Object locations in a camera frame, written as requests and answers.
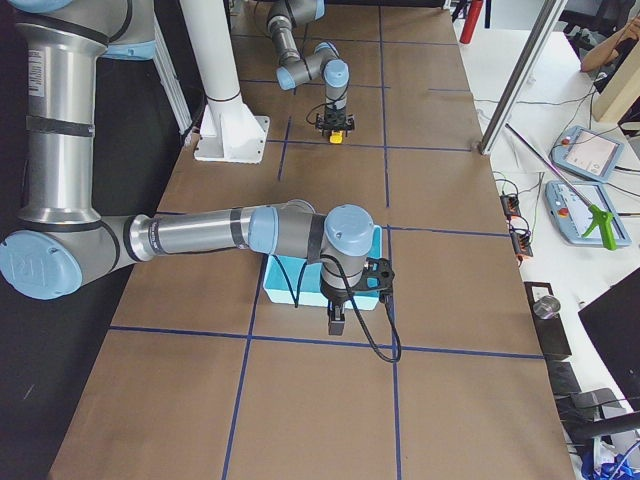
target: red fire extinguisher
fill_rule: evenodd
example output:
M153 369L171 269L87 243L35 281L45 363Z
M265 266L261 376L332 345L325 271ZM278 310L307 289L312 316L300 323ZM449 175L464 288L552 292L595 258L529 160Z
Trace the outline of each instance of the red fire extinguisher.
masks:
M462 35L460 35L460 43L471 43L471 37L473 37L473 31L478 23L478 17L480 17L480 10L482 10L483 0L471 0L469 6L469 13L467 19L464 22L464 28L462 29Z

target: green tool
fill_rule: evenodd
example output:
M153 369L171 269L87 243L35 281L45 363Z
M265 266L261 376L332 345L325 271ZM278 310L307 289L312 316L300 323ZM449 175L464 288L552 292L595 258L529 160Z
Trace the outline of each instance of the green tool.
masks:
M596 227L600 229L600 238L602 238L602 245L607 250L615 250L618 248L616 244L616 240L613 237L613 227L611 226L613 221L613 213L603 211L597 205L593 204L587 197L585 197L580 191L573 186L573 184L569 181L567 177L550 161L544 158L538 151L527 142L522 135L516 132L511 125L508 123L505 125L507 129L513 133L522 143L526 145L526 147L540 159L542 163L544 163L553 173L555 173L560 180L564 182L564 184L571 189L576 196L584 202L587 206L591 214L593 215L593 219L591 220L591 225L587 228L587 231L582 234L583 238L588 237L591 232L595 230Z

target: white desk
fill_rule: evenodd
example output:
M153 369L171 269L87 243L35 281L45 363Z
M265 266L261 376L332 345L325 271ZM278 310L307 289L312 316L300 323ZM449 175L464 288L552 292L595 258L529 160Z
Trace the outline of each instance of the white desk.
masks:
M525 31L477 29L470 45L460 45L471 91L476 99L500 98L528 35L529 32ZM591 81L579 69L579 61L564 35L553 33L532 78L523 88L520 100L557 103L586 95ZM496 104L476 101L476 107L482 111L479 114L480 123L486 128L488 120L485 116L493 114ZM541 152L549 152L577 107L578 102L562 106L518 104L509 122ZM588 126L589 116L587 100L581 105L572 125ZM593 122L592 129L603 132L614 126ZM608 135L624 140L619 130ZM515 182L520 190L534 186L538 181L538 172L545 172L545 183L555 179L553 173L506 130L496 142L491 164L494 170L504 173ZM628 145L619 165L640 168L635 153ZM640 192L640 175L615 172L610 182ZM619 212L640 209L640 199L611 187L606 189ZM536 194L537 190L533 190L520 198L523 216L532 225L536 218ZM524 281L551 283L562 303L562 321L573 352L570 361L585 391L609 387L617 395L622 395L584 331L578 310L640 267L640 219L632 217L623 219L623 222L633 240L629 247L610 252L603 248L571 246L552 224L542 192L537 204L532 245L534 258L526 260L520 269Z

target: blue plastic bin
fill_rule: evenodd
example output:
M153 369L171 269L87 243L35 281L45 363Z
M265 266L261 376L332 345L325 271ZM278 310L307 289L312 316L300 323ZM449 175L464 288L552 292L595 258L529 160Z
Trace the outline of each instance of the blue plastic bin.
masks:
M380 258L382 256L382 229L376 225L373 230L373 246L369 251L369 257ZM291 285L295 292L298 284L298 275L304 264L304 260L292 257L278 257L284 265L284 269L289 276ZM327 306L327 299L320 293L320 270L322 265L314 263L307 265L302 278L302 288L300 289L300 305L308 305L313 307ZM287 282L282 274L282 270L273 259L269 257L267 262L267 271L262 282L262 287L267 292L269 299L274 303L287 303L293 305L291 293L287 288ZM378 292L360 292L355 296L356 305L361 310L373 310L378 303ZM345 304L347 308L351 307L351 302Z

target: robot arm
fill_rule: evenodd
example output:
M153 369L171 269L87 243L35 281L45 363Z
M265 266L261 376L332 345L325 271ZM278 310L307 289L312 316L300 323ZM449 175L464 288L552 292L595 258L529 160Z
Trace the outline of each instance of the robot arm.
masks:
M274 25L280 25L273 32L274 39L280 38L285 45L291 35L285 20L295 26L297 21L318 18L323 3L313 2L311 15L299 10L309 4L306 0L282 1L273 9ZM182 2L197 13L199 2ZM373 221L353 205L338 207L326 216L316 214L306 202L292 201L161 218L102 217L91 204L95 63L105 53L121 59L153 56L153 3L10 3L20 11L16 25L29 43L29 189L28 202L18 214L25 230L0 243L0 272L16 290L48 300L156 256L237 247L321 262L320 290L329 300L331 334L342 333L344 304L354 292L377 291L381 300L391 295L393 272L388 262L367 258ZM348 68L333 46L320 44L306 61L299 55L297 60L295 55L285 55L289 50L284 47L282 52L283 68L293 72L292 78L299 77L296 72L303 64L311 67L313 75L321 72L327 82L327 108L344 114ZM355 306L354 310L361 320ZM362 320L361 324L372 341Z
M324 15L324 0L278 0L269 10L267 29L276 48L278 83L291 90L322 76L325 82L324 115L317 115L315 126L329 134L331 143L342 143L343 136L355 129L353 115L347 114L349 66L329 42L316 46L313 55L302 58L292 29Z
M322 263L320 291L329 300L329 333L341 335L344 306L353 292L391 295L388 263L367 258L373 229L371 216L360 207L343 205L325 216L301 200L158 218L105 217L90 231L11 234L0 244L0 271L24 295L48 300L158 256L249 248L304 258Z

